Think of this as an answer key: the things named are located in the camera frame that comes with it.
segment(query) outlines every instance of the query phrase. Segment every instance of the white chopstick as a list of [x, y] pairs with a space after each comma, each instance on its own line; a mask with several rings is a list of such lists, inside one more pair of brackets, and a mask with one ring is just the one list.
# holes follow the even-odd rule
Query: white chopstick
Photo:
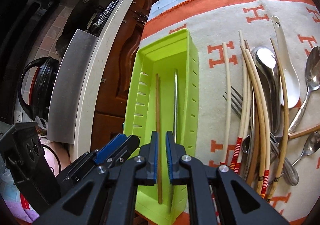
[[[239, 38], [240, 38], [240, 43], [241, 45], [244, 46], [244, 38], [242, 35], [242, 31], [239, 30]], [[233, 152], [230, 168], [235, 172], [239, 172], [240, 164], [237, 164], [239, 155], [241, 155], [242, 159], [242, 152], [241, 152], [241, 143], [243, 140], [243, 132], [244, 132], [244, 125], [245, 125], [245, 117], [246, 117], [246, 109], [247, 109], [247, 96], [248, 96], [248, 72], [247, 72], [247, 67], [245, 65], [244, 58], [242, 57], [242, 62], [243, 62], [243, 100], [242, 100], [242, 110], [241, 110], [241, 118], [240, 118], [240, 126], [239, 126], [239, 131], [238, 131], [238, 137], [236, 141], [236, 146], [235, 150]]]
[[230, 131], [230, 122], [231, 122], [231, 80], [230, 80], [230, 69], [229, 69], [229, 57], [227, 51], [227, 44], [222, 43], [224, 65], [226, 68], [226, 80], [227, 80], [227, 115], [226, 115], [226, 125], [224, 132], [224, 140], [222, 147], [222, 156], [220, 164], [227, 164], [227, 151], [228, 151], [228, 142], [229, 142], [229, 131]]

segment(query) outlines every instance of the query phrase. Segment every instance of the green plastic tray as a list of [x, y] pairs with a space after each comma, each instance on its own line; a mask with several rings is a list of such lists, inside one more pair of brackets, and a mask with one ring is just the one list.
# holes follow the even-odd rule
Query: green plastic tray
[[150, 143], [156, 130], [156, 73], [160, 85], [160, 149], [163, 204], [158, 204], [157, 186], [139, 186], [136, 211], [158, 225], [171, 225], [187, 202], [186, 186], [172, 188], [168, 178], [165, 134], [173, 129], [174, 71], [178, 72], [177, 143], [194, 156], [199, 109], [198, 50], [187, 29], [157, 40], [137, 52], [130, 83], [124, 133], [137, 135], [140, 146]]

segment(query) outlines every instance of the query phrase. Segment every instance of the white ceramic spoon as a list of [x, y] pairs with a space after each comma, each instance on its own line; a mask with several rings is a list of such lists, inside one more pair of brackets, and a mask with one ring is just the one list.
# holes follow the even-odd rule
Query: white ceramic spoon
[[[293, 108], [298, 103], [300, 98], [300, 83], [299, 83], [297, 73], [294, 70], [290, 60], [290, 56], [287, 48], [287, 42], [285, 41], [283, 29], [279, 21], [279, 18], [276, 16], [272, 16], [271, 19], [272, 19], [273, 27], [275, 28], [276, 36], [277, 36], [280, 60], [281, 60], [283, 71], [284, 71], [285, 83], [287, 85], [288, 107]], [[283, 105], [282, 86], [281, 86], [281, 105]]]

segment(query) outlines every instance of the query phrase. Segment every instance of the purple cloth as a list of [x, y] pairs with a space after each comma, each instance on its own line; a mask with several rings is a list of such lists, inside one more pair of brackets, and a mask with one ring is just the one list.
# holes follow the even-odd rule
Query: purple cloth
[[5, 200], [5, 203], [12, 215], [20, 220], [32, 223], [39, 217], [38, 213], [35, 211], [23, 209], [20, 202]]

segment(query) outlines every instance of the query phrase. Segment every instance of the pot handle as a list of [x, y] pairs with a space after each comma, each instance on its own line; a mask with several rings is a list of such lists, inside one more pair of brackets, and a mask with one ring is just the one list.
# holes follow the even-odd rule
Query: pot handle
[[50, 57], [42, 57], [42, 58], [39, 58], [39, 59], [36, 59], [36, 60], [30, 62], [24, 68], [23, 73], [22, 73], [21, 78], [20, 78], [19, 85], [18, 85], [18, 99], [19, 99], [20, 105], [23, 108], [23, 110], [25, 111], [25, 113], [28, 115], [28, 117], [31, 118], [32, 120], [34, 120], [32, 109], [31, 109], [30, 105], [28, 105], [23, 100], [23, 97], [22, 97], [22, 94], [21, 94], [22, 82], [23, 82], [24, 76], [25, 76], [25, 74], [27, 73], [28, 70], [30, 70], [33, 67], [41, 67], [43, 64], [45, 64], [45, 62], [47, 61], [48, 58], [50, 58]]

